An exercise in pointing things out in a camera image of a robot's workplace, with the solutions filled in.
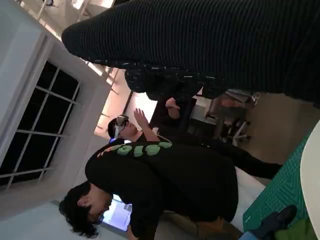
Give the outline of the bare left hand, blue tape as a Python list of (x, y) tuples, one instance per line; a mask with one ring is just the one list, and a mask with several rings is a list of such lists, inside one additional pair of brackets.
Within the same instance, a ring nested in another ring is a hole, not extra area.
[(251, 229), (249, 232), (258, 240), (275, 240), (275, 233), (287, 229), (296, 217), (297, 211), (295, 205), (289, 205), (280, 212), (273, 212), (261, 221), (258, 228)]

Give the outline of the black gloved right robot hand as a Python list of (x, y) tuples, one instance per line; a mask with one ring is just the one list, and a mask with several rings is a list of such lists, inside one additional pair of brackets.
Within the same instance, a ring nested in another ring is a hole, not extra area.
[(317, 0), (132, 0), (68, 26), (65, 48), (154, 101), (227, 90), (320, 102)]

